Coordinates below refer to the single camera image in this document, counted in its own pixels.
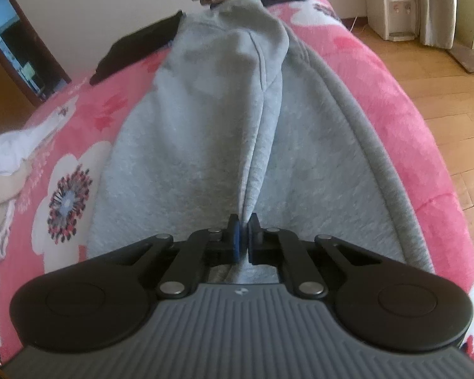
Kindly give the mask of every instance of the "gray curtain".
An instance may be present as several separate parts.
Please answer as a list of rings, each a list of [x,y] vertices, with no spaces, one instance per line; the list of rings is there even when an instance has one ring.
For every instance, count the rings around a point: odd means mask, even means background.
[[[420,42],[439,48],[453,47],[456,0],[419,0]]]

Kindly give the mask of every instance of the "pink blanket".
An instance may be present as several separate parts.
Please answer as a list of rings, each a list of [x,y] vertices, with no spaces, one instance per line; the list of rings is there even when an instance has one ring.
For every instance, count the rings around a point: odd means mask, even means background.
[[[328,63],[362,106],[411,199],[436,273],[457,283],[474,303],[474,249],[464,215],[432,135],[415,106],[380,59],[330,16],[326,0],[283,3],[270,11]],[[38,150],[34,171],[16,202],[7,257],[0,263],[0,352],[4,361],[21,348],[9,318],[10,299],[28,280],[85,259],[81,230],[91,218],[105,162],[102,155],[107,156],[123,121],[149,90],[167,54],[168,50],[156,52],[94,88],[87,83],[88,77],[78,79],[29,120],[31,126],[52,112],[70,114],[54,139]],[[56,207],[57,192],[73,181],[86,185],[82,204],[86,211],[74,211],[70,223],[54,226],[48,220]],[[474,358],[474,321],[464,349]]]

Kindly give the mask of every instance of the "wooden door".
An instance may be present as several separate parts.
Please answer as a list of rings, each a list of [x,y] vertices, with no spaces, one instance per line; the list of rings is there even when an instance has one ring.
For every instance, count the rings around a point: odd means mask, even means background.
[[[35,107],[0,64],[0,133],[23,127]]]

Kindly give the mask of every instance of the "wooden floor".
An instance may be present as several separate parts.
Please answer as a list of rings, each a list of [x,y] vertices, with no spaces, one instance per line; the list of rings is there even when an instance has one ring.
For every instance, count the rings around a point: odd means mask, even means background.
[[[444,50],[383,41],[369,27],[354,34],[383,60],[430,127],[474,242],[474,75]]]

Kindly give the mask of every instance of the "gray ribbed panel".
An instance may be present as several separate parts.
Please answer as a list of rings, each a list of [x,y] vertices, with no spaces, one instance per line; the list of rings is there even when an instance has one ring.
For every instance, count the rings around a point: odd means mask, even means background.
[[[236,291],[245,288],[240,296]],[[283,285],[200,285],[163,301],[135,335],[110,348],[59,355],[26,348],[11,379],[473,379],[454,348],[396,355],[340,328],[322,302]]]

